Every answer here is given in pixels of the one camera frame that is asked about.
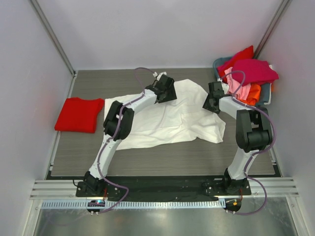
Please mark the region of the white printed t shirt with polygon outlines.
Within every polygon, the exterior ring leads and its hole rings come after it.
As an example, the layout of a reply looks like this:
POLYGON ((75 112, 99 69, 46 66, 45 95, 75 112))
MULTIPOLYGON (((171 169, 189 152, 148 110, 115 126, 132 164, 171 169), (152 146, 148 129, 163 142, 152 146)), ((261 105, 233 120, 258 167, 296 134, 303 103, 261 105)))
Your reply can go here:
POLYGON ((151 148, 196 138, 214 144, 223 142, 225 122, 202 107, 207 92, 189 79, 175 82, 174 87, 176 100, 149 106, 134 116, 131 132, 118 150, 151 148))

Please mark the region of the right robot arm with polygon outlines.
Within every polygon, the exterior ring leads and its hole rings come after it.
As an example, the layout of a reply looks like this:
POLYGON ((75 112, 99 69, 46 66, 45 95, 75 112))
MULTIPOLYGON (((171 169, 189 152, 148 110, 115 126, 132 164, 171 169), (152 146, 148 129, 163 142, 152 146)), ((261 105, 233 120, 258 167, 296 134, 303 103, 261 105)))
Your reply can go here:
POLYGON ((225 169, 222 189, 227 195, 240 194, 248 181, 248 170, 261 151, 273 141, 273 131, 265 108, 248 107, 225 94, 221 82, 208 84, 209 93, 203 108, 213 113, 227 113, 236 120, 235 139, 238 146, 234 159, 225 169))

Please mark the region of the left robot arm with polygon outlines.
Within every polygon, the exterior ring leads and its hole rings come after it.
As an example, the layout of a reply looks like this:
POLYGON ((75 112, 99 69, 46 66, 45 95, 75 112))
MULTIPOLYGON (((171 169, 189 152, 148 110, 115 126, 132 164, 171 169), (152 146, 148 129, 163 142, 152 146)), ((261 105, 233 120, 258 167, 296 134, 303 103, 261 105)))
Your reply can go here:
POLYGON ((165 103, 177 99, 174 79, 165 72, 154 73, 155 80, 145 87, 142 93, 130 100, 112 102, 103 123, 103 141, 99 152, 85 173, 83 180, 78 182, 77 197, 97 197, 105 192, 106 179, 111 160, 122 142, 131 133, 134 117, 137 113, 157 103, 165 103))

